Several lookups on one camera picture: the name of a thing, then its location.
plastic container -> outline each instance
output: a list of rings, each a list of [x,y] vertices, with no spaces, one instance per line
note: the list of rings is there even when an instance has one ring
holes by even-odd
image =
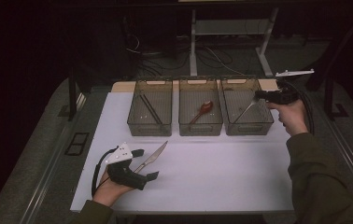
[[[212,108],[194,121],[205,102],[212,102]],[[180,77],[178,122],[181,136],[220,135],[223,120],[216,77]]]
[[[238,118],[250,105],[255,91],[261,90],[259,81],[251,76],[222,76],[220,84],[226,134],[266,135],[274,120],[263,99]]]
[[[139,78],[128,116],[132,136],[171,136],[173,80]]]

spoon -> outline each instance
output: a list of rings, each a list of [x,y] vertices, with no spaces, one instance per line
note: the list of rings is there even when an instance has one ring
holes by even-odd
[[[193,124],[196,122],[196,120],[198,118],[200,118],[200,116],[202,116],[203,114],[208,113],[209,111],[211,111],[212,107],[214,106],[214,103],[212,103],[212,101],[207,101],[204,102],[202,104],[202,106],[200,107],[200,111],[199,113],[196,115],[196,117],[194,117],[194,119],[191,120],[190,124]]]

table surface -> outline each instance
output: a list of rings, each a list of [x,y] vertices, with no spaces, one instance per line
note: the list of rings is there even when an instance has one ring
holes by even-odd
[[[80,211],[91,199],[94,167],[102,155],[126,142],[143,148],[134,158],[134,170],[165,141],[161,156],[140,174],[160,171],[144,190],[123,195],[113,208],[120,214],[244,214],[292,211],[288,175],[289,135],[277,119],[267,135],[180,136],[177,123],[178,92],[174,91],[172,135],[131,136],[127,117],[134,83],[116,83],[106,98],[92,145],[71,205]],[[105,170],[102,165],[100,174]]]

gray surface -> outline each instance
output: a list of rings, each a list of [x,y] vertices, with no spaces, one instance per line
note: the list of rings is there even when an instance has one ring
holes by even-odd
[[[260,40],[249,39],[246,44],[226,46],[224,51],[233,56],[233,62],[228,63],[232,69],[242,71],[247,74],[257,74],[262,76],[259,61],[253,50],[253,46]],[[267,59],[273,71],[283,72],[284,70],[299,70],[312,63],[321,55],[326,48],[326,43],[308,44],[306,47],[301,45],[300,38],[292,40],[272,40],[266,52]],[[189,63],[184,64],[179,69],[175,68],[183,64],[188,53],[181,53],[179,57],[174,59],[153,59],[153,62],[160,63],[162,67],[153,63],[147,63],[157,69],[163,75],[186,76],[189,74]],[[208,63],[219,66],[214,61]],[[198,61],[199,75],[215,75],[215,74],[232,74],[225,68],[211,68]],[[148,74],[145,71],[139,71],[138,75]],[[295,81],[297,86],[301,88],[304,85],[305,78]],[[353,194],[353,174],[346,165],[345,159],[340,153],[340,148],[332,136],[326,117],[323,116],[321,109],[323,105],[323,89],[319,92],[309,92],[315,111],[314,119],[316,125],[316,137],[321,144],[329,151],[338,161],[338,169],[346,180],[347,186]],[[35,217],[35,223],[65,223],[72,219],[76,214],[69,211],[69,206],[74,197],[74,189],[78,184],[79,175],[83,167],[85,157],[90,147],[95,127],[97,125],[99,115],[101,114],[102,104],[106,98],[106,91],[93,91],[87,95],[86,104],[79,112],[78,119],[75,120],[75,128],[73,133],[90,133],[89,142],[86,144],[83,154],[78,157],[62,156],[57,164],[57,170],[46,191],[46,197],[43,200],[40,210]],[[30,197],[34,194],[37,182],[40,180],[44,169],[47,167],[49,157],[53,153],[54,146],[58,143],[66,118],[57,117],[63,105],[66,105],[67,88],[64,82],[60,88],[54,92],[49,101],[49,105],[44,112],[42,119],[39,121],[33,135],[23,151],[21,158],[13,170],[8,182],[6,183],[2,193],[0,194],[0,223],[18,223],[21,216],[29,204]],[[338,118],[334,124],[340,129],[343,137],[353,148],[353,102],[346,95],[343,88],[336,85],[334,91],[334,101],[342,104],[349,117]],[[196,219],[185,217],[186,223]],[[238,223],[243,222],[246,217],[213,217],[211,223]],[[264,219],[269,224],[277,223],[293,223],[295,217],[292,213],[286,214],[264,214]],[[156,223],[158,218],[153,218],[152,223]]]

cable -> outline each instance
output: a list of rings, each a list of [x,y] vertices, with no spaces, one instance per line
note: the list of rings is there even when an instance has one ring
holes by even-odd
[[[130,51],[130,52],[132,52],[132,53],[142,54],[142,52],[136,51],[136,50],[133,50],[133,49],[127,49],[127,50]]]
[[[201,63],[203,63],[205,66],[207,67],[211,67],[211,68],[223,68],[223,66],[213,66],[213,65],[210,65],[206,62],[204,62],[204,60],[202,59],[202,57],[205,57],[204,55],[202,55],[201,53],[199,53],[198,51],[196,51],[196,57],[198,60],[200,60]]]
[[[208,54],[210,53],[210,51],[208,50],[209,47],[206,47],[205,45],[203,45],[202,47],[199,47],[199,48],[205,49],[205,52],[207,52]],[[224,62],[223,60],[221,60],[224,64],[233,63],[233,57],[230,56],[230,54],[226,53],[225,51],[223,51],[223,50],[221,50],[221,49],[218,49],[218,51],[221,52],[221,53],[223,53],[224,55],[226,55],[226,56],[229,58],[229,61],[228,61],[228,62]],[[206,59],[208,59],[208,60],[210,60],[210,61],[214,61],[214,62],[216,62],[216,63],[219,62],[219,60],[217,59],[217,57],[215,57],[215,59],[214,59],[214,57],[213,57],[214,54],[213,54],[213,53],[211,53],[211,54],[209,54],[209,55],[212,56],[212,57],[209,58],[209,57],[206,57],[206,56],[204,56],[204,55],[203,55],[203,57],[205,57]]]
[[[95,166],[95,170],[94,170],[94,175],[92,176],[92,196],[94,196],[94,193],[97,191],[98,187],[100,187],[102,184],[105,183],[105,181],[103,181],[98,187],[96,187],[97,184],[97,179],[98,179],[98,173],[100,172],[100,168],[101,168],[101,163],[104,160],[104,158],[109,154],[114,152],[116,149],[118,149],[119,146],[116,146],[113,149],[110,149],[109,151],[107,151],[106,153],[104,153],[104,155],[101,157],[101,159],[98,161],[98,164]]]
[[[156,66],[155,66],[155,67],[149,66],[149,65],[144,64],[144,62],[150,62],[150,63],[155,64]],[[141,64],[142,64],[143,67],[145,67],[145,68],[147,68],[147,69],[151,69],[151,70],[154,71],[155,73],[158,73],[160,76],[162,76],[163,73],[164,73],[163,67],[162,67],[161,65],[159,65],[158,63],[154,63],[154,62],[152,62],[152,61],[149,61],[149,60],[145,60],[145,59],[144,59],[144,60],[142,60]]]
[[[146,68],[148,71],[151,70],[151,71],[153,71],[153,73],[155,73],[156,75],[162,76],[162,72],[157,71],[157,70],[154,69],[153,67],[150,67],[150,66],[147,66],[147,65],[144,65],[144,64],[142,64],[142,66],[143,66],[144,68]]]
[[[299,93],[300,99],[302,100],[306,111],[309,132],[314,135],[315,129],[314,129],[314,119],[313,119],[313,107],[311,106],[312,104],[307,94],[298,90],[292,83],[288,82],[285,79],[279,79],[277,82],[284,84]]]
[[[138,49],[139,44],[140,44],[138,37],[137,37],[136,35],[130,35],[130,36],[135,37],[135,39],[136,39],[136,46],[135,46],[135,48],[134,48],[134,49]]]
[[[210,48],[208,48],[208,47],[205,47],[205,48],[208,49],[212,54],[214,54],[214,56],[215,56],[215,57],[218,59],[218,61],[223,65],[223,67],[229,69],[229,70],[232,71],[232,72],[235,72],[235,73],[237,73],[237,74],[243,75],[243,73],[238,72],[238,71],[236,71],[236,70],[234,70],[234,69],[232,69],[232,68],[226,66],[226,64],[223,63],[223,61],[217,56],[217,54],[214,53],[214,51],[212,51],[212,49],[210,49]]]
[[[142,70],[144,70],[144,71],[147,71],[147,72],[151,73],[151,74],[152,74],[153,76],[155,76],[155,77],[156,77],[157,75],[161,76],[161,74],[160,74],[158,71],[154,70],[155,72],[152,72],[152,71],[148,70],[145,66],[138,65],[138,68],[140,68],[140,69],[142,69]]]
[[[182,63],[181,65],[179,65],[179,66],[177,66],[177,67],[171,67],[171,68],[170,68],[170,67],[163,67],[163,66],[161,66],[160,64],[155,63],[155,62],[153,62],[153,61],[151,61],[151,60],[148,60],[148,59],[143,59],[143,61],[148,62],[148,63],[153,63],[153,64],[155,64],[156,66],[158,66],[159,68],[164,69],[164,70],[177,70],[177,69],[179,69],[179,68],[185,66],[185,64],[186,64],[186,62],[188,61],[188,59],[189,59],[189,53],[186,55],[186,57],[185,57],[185,59],[184,59],[184,61],[183,61],[183,63]]]
[[[97,189],[99,189],[110,177],[108,176],[103,182],[101,182],[98,186]]]

